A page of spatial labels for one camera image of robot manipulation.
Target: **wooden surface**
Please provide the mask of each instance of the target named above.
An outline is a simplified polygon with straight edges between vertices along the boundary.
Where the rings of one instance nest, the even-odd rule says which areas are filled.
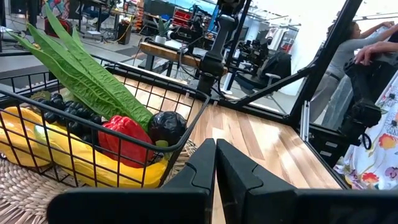
[[[190,124],[203,103],[172,91],[135,80],[116,78],[153,113],[176,111]],[[340,186],[290,127],[220,106],[208,105],[193,130],[191,140],[201,145],[207,138],[225,139],[258,164],[298,188],[339,189]],[[15,220],[1,223],[15,223]],[[215,184],[213,223],[225,223],[218,184]]]
[[[144,52],[145,54],[154,55],[160,58],[165,58],[173,62],[178,62],[180,58],[179,54],[175,50],[170,50],[165,47],[159,47],[147,42],[141,43],[140,47],[142,52]],[[184,65],[188,65],[189,67],[197,68],[200,63],[200,59],[189,55],[184,55],[182,57],[181,63]],[[228,69],[224,67],[224,74],[226,74],[227,72]]]

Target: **green leaf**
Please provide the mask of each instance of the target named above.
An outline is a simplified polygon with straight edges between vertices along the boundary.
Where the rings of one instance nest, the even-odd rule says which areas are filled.
[[[97,84],[93,83],[86,75],[79,73],[69,63],[63,62],[63,66],[61,66],[54,58],[41,50],[37,50],[29,41],[12,33],[10,35],[32,52],[75,96],[85,96],[81,97],[80,100],[96,113],[105,118],[110,118],[120,112],[121,109],[114,105],[113,100],[109,99],[107,91],[98,89]]]
[[[75,102],[82,103],[79,100],[79,98],[75,97],[75,95],[69,90],[64,91],[63,94],[62,94],[62,97],[63,97],[63,100],[65,102],[72,100],[72,101],[75,101]]]
[[[95,77],[105,89],[107,89],[116,100],[123,104],[126,116],[137,121],[144,130],[147,131],[147,125],[152,117],[152,113],[143,106],[138,100],[134,98],[131,92],[112,74],[110,74],[102,65],[96,62],[91,55],[83,50],[82,47],[69,35],[69,33],[62,27],[58,19],[52,14],[49,5],[46,3],[45,11],[47,18],[59,38],[63,41],[69,52],[73,57],[86,68],[88,73]]]
[[[83,43],[80,40],[80,36],[78,31],[76,30],[76,27],[73,27],[72,38],[78,45],[80,45],[80,47],[83,48]]]
[[[27,28],[32,34],[36,44],[38,44],[46,54],[50,55],[58,62],[66,61],[67,63],[70,63],[81,73],[88,73],[85,67],[83,67],[78,60],[76,60],[76,58],[62,45],[51,39],[49,36],[41,34],[34,26],[29,23],[27,24]]]
[[[159,32],[163,32],[164,31],[164,23],[163,23],[163,19],[159,18],[159,22],[157,23],[157,28],[159,30]]]

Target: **metal rod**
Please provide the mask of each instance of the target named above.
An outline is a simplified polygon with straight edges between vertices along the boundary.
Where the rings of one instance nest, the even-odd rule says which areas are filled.
[[[367,21],[367,20],[376,20],[376,19],[393,19],[398,16],[387,16],[387,17],[378,17],[378,18],[367,18],[367,17],[362,17],[362,19],[354,19],[355,22],[358,21]]]
[[[25,56],[32,55],[30,52],[12,52],[12,53],[1,53],[0,57],[8,57],[8,56]]]
[[[334,56],[338,46],[340,45],[343,36],[343,31],[349,26],[353,20],[356,11],[360,7],[362,0],[347,0],[338,16],[333,30],[326,40],[324,48],[321,50],[318,58],[315,61],[315,69],[313,73],[307,78],[299,93],[297,101],[293,105],[292,111],[289,115],[289,122],[292,126],[298,125],[300,121],[301,109],[304,101],[311,101],[315,90],[318,88],[319,83],[326,72],[327,66]]]
[[[81,32],[81,20],[83,19],[83,16],[82,16],[83,9],[82,9],[82,7],[83,7],[83,0],[80,0],[79,1],[79,21],[78,21],[78,26],[79,26],[78,31],[79,32]]]
[[[236,46],[238,45],[239,37],[241,36],[241,31],[242,31],[242,28],[243,28],[244,20],[246,19],[246,15],[248,14],[248,11],[249,11],[249,8],[250,8],[250,2],[251,2],[251,0],[246,0],[246,4],[244,5],[242,16],[241,16],[241,19],[239,21],[238,28],[235,31],[234,39],[232,41],[231,50],[229,51],[228,58],[227,58],[226,63],[225,63],[225,66],[227,68],[231,64],[233,56],[235,54]]]
[[[299,80],[301,78],[306,77],[307,75],[312,73],[313,68],[314,68],[314,66],[307,67],[306,69],[303,69],[294,75],[291,75],[287,78],[279,80],[278,82],[276,82],[270,86],[267,86],[267,87],[263,88],[262,90],[257,91],[256,93],[253,93],[249,96],[245,96],[244,98],[239,100],[236,104],[238,106],[248,105],[249,103],[253,102],[254,100],[258,100],[263,96],[266,96],[270,93],[273,93],[274,91],[279,90],[283,86],[289,85],[293,82],[296,82],[297,80]]]
[[[300,137],[308,142],[310,134],[310,102],[305,101],[302,107]]]

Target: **desk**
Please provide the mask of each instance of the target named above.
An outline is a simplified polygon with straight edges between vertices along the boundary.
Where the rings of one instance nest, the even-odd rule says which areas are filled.
[[[102,16],[102,7],[108,7],[109,5],[105,4],[104,2],[100,1],[100,0],[79,0],[79,22],[78,22],[78,31],[80,33],[82,33],[81,31],[81,20],[82,20],[82,10],[83,10],[83,3],[84,2],[88,2],[88,3],[92,3],[92,4],[96,4],[97,7],[99,8],[98,10],[98,22],[97,22],[97,27],[96,30],[99,32],[101,30],[101,16]],[[114,14],[115,18],[114,18],[114,25],[113,25],[113,33],[115,36],[115,39],[117,38],[117,31],[118,31],[118,24],[119,24],[119,16],[120,15],[129,15],[129,16],[133,16],[133,14],[131,14],[130,12],[127,11],[120,11],[120,10],[115,10],[115,9],[110,9],[109,10],[110,14]]]
[[[141,48],[142,52],[147,54],[147,61],[146,61],[145,69],[148,71],[152,70],[155,57],[165,58],[172,62],[178,62],[179,58],[180,58],[180,55],[177,52],[178,49],[171,50],[171,49],[167,49],[165,47],[159,47],[157,45],[146,43],[146,42],[141,43],[140,48]],[[206,51],[203,51],[203,49],[199,49],[197,51],[194,50],[195,54],[199,53],[200,55],[202,55],[202,54],[204,55],[205,52]],[[182,57],[181,63],[184,65],[187,65],[189,67],[197,68],[200,63],[200,59],[189,56],[189,55],[184,55]],[[224,74],[226,74],[227,71],[228,71],[228,69],[226,67],[224,67]]]
[[[127,80],[129,85],[137,85]],[[151,85],[141,83],[141,88],[151,90]],[[147,102],[149,96],[137,97]],[[195,101],[192,114],[201,108],[201,101]],[[201,145],[205,139],[225,139],[258,164],[286,182],[301,189],[340,189],[340,186],[300,139],[290,126],[237,112],[221,106],[209,105],[197,122],[190,139]],[[223,206],[217,181],[213,202],[213,223],[224,224]]]

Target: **metal pole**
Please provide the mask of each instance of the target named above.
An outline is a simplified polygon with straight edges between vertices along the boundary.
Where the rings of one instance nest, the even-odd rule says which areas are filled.
[[[250,2],[251,0],[247,0],[246,4],[244,5],[243,12],[241,19],[239,21],[238,28],[235,31],[234,39],[231,44],[231,49],[228,54],[228,58],[226,60],[225,66],[228,68],[229,65],[231,65],[231,62],[233,61],[233,56],[235,54],[236,46],[238,45],[239,42],[239,37],[241,36],[244,20],[246,19],[246,15],[248,14],[249,8],[250,8]],[[235,73],[232,74],[231,78],[229,79],[229,83],[227,83],[227,88],[226,90],[229,91],[232,87],[232,83],[234,82],[235,79]]]
[[[337,47],[340,45],[343,37],[343,31],[349,26],[353,20],[356,11],[360,7],[362,0],[347,0],[338,16],[334,28],[327,38],[326,43],[318,58],[315,59],[315,69],[304,83],[302,91],[298,95],[297,101],[293,105],[292,111],[288,117],[289,123],[296,126],[300,122],[300,115],[304,101],[311,101],[315,90],[321,82],[323,74],[326,72],[329,63],[334,56]]]
[[[310,139],[310,102],[304,101],[301,113],[300,137],[308,142]]]
[[[309,66],[307,68],[304,68],[301,71],[298,71],[296,74],[291,75],[289,77],[286,77],[282,80],[277,81],[276,83],[267,86],[249,96],[245,96],[244,98],[240,99],[239,101],[236,102],[237,105],[239,106],[245,106],[248,105],[249,103],[253,102],[254,100],[258,100],[270,93],[273,93],[275,91],[280,90],[282,87],[287,86],[293,82],[296,82],[297,80],[307,77],[309,74],[312,73],[314,69],[314,66]]]
[[[0,26],[6,27],[6,0],[0,1]]]

